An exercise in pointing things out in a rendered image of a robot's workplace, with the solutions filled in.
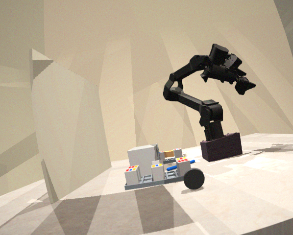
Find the black round disc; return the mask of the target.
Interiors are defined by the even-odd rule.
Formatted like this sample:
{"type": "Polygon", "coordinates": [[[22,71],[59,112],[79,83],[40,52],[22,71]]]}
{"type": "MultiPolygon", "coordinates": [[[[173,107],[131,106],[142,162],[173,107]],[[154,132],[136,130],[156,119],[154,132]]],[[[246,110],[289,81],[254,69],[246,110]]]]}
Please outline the black round disc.
{"type": "Polygon", "coordinates": [[[184,174],[184,185],[189,189],[199,189],[204,180],[204,173],[198,168],[190,168],[184,174]]]}

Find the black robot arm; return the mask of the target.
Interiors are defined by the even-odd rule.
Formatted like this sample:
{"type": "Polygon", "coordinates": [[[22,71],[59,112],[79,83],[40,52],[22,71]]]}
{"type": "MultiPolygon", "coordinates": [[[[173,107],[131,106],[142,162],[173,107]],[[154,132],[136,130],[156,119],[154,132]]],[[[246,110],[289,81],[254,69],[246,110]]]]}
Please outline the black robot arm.
{"type": "Polygon", "coordinates": [[[178,101],[199,111],[201,115],[199,124],[205,127],[206,141],[213,141],[225,137],[221,126],[221,121],[223,121],[222,106],[219,102],[215,102],[212,99],[202,101],[185,94],[183,92],[182,79],[196,71],[204,70],[200,76],[205,82],[207,82],[208,78],[219,80],[223,73],[221,65],[226,66],[225,68],[230,72],[237,74],[236,69],[242,64],[242,60],[235,54],[228,52],[229,50],[227,48],[218,44],[212,44],[209,56],[195,55],[187,65],[171,73],[163,91],[163,96],[166,100],[178,101]],[[171,87],[174,82],[178,82],[178,87],[171,87]]]}

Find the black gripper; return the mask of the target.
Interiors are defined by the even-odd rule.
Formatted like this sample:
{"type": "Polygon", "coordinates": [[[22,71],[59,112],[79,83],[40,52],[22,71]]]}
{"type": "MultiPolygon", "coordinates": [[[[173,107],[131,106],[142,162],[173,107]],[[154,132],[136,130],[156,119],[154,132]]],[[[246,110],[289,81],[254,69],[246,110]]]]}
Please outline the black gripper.
{"type": "Polygon", "coordinates": [[[245,91],[255,88],[256,85],[254,83],[249,82],[247,79],[246,73],[240,70],[239,68],[236,69],[237,74],[234,74],[227,70],[224,65],[221,65],[223,69],[222,77],[220,79],[221,83],[229,82],[229,84],[233,84],[233,82],[236,82],[235,89],[238,92],[238,94],[244,95],[245,91]]]}

